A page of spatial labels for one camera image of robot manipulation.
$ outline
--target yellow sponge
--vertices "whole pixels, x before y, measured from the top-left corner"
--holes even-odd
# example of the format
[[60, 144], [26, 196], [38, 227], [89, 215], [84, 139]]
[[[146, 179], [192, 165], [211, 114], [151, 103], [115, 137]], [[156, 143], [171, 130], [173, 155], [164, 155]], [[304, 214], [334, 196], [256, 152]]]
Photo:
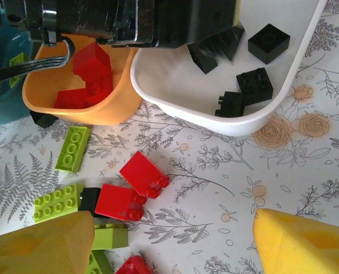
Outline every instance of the yellow sponge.
[[84, 274], [93, 218], [80, 211], [0, 236], [0, 274]]
[[265, 274], [339, 274], [339, 227], [258, 209], [253, 235]]

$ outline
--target teal container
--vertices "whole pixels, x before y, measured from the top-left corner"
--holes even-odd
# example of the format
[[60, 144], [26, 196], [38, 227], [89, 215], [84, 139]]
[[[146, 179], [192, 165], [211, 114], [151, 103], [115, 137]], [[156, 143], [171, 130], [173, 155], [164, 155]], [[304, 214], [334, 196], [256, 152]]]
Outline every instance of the teal container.
[[[0, 69], [30, 60], [33, 44], [28, 33], [15, 27], [9, 27], [4, 12], [3, 25], [0, 27]], [[6, 124], [29, 115], [29, 109], [22, 99], [22, 87], [25, 76], [5, 80], [0, 83], [0, 124]]]

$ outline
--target orange plastic container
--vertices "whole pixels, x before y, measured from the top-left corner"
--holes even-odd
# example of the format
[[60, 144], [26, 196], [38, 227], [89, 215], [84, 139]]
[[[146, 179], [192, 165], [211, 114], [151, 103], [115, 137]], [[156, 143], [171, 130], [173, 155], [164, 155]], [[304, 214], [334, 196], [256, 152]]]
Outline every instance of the orange plastic container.
[[[94, 42], [94, 39], [67, 35], [73, 40], [76, 51]], [[26, 106], [41, 113], [55, 115], [71, 122], [114, 125], [129, 119], [140, 105], [141, 97], [135, 92], [130, 80], [130, 68], [136, 49], [102, 48], [111, 57], [113, 72], [113, 92], [99, 104], [81, 110], [54, 108], [56, 96], [61, 90], [73, 90], [85, 87], [85, 82], [73, 74], [73, 60], [62, 68], [42, 70], [27, 76], [23, 85], [23, 101]], [[36, 59], [66, 55], [64, 43], [57, 47], [41, 46]]]

